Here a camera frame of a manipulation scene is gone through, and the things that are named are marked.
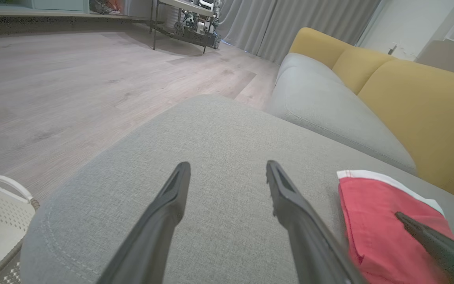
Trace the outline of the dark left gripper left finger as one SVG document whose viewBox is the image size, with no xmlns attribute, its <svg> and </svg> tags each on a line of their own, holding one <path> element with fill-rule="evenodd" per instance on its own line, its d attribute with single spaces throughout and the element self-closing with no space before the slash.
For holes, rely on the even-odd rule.
<svg viewBox="0 0 454 284">
<path fill-rule="evenodd" d="M 119 246 L 97 283 L 163 282 L 174 231 L 184 217 L 190 178 L 190 163 L 179 163 Z"/>
</svg>

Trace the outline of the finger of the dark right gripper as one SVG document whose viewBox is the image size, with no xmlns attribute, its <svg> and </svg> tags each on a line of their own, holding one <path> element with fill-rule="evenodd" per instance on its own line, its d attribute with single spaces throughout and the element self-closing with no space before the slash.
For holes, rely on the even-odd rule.
<svg viewBox="0 0 454 284">
<path fill-rule="evenodd" d="M 405 230 L 416 239 L 454 284 L 454 240 L 402 212 L 395 213 Z"/>
</svg>

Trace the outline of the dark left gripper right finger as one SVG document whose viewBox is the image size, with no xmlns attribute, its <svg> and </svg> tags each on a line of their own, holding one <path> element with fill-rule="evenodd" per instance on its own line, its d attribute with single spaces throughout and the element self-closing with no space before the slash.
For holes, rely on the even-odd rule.
<svg viewBox="0 0 454 284">
<path fill-rule="evenodd" d="M 301 284 L 363 284 L 365 278 L 281 165 L 266 164 L 273 214 L 287 230 Z"/>
</svg>

